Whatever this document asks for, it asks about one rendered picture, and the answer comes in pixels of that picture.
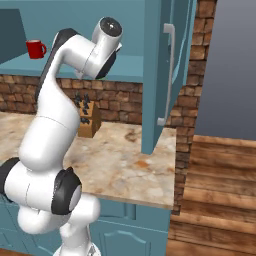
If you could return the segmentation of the wooden knife block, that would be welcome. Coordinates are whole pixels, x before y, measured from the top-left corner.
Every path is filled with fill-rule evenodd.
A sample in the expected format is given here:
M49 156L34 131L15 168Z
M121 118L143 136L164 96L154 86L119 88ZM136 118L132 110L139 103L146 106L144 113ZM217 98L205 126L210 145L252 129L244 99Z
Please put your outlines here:
M95 133L101 127L101 114L97 105L94 101L88 103L87 114L84 114L83 107L84 104L80 104L80 118L86 118L87 122L80 122L80 127L78 128L78 136L85 138L93 138Z

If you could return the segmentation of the teal base cabinet door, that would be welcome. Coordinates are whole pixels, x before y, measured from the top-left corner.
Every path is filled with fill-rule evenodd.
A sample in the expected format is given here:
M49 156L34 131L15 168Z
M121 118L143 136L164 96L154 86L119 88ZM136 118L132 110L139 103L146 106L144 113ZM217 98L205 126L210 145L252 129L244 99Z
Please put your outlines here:
M102 256L166 256L164 231L97 221L90 232Z

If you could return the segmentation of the teal base cabinet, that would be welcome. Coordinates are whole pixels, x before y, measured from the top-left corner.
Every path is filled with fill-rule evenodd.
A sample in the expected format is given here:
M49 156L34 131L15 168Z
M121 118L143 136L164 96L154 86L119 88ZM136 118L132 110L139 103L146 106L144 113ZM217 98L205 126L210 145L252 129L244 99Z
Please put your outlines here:
M102 218L97 221L147 228L168 233L170 210L143 206L136 206L136 219ZM0 248L31 254L33 256L52 256L60 247L59 231L43 235L29 235L18 226L17 213L19 207L8 202L0 195Z

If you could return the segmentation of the teal drawer front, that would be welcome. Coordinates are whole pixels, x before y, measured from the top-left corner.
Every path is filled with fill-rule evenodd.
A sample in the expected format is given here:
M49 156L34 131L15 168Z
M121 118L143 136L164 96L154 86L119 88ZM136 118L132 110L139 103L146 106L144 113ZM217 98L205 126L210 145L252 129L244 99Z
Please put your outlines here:
M136 206L123 202L101 199L101 213L102 218L122 218L122 219L136 219Z

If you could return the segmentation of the red mug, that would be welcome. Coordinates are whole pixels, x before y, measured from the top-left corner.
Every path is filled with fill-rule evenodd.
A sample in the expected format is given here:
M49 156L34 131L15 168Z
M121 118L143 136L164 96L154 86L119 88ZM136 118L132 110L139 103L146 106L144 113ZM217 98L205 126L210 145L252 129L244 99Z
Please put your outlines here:
M47 48L40 40L27 40L26 46L31 59L43 58Z

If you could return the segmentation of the teal wall cabinet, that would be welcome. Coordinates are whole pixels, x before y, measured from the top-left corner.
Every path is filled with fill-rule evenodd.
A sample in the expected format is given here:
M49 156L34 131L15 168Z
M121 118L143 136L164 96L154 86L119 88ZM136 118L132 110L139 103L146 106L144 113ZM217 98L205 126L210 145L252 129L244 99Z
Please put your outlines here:
M46 46L63 28L90 39L101 18L114 18L123 29L122 48L106 79L123 82L143 80L144 5L144 0L0 0L0 9L20 12L26 37Z

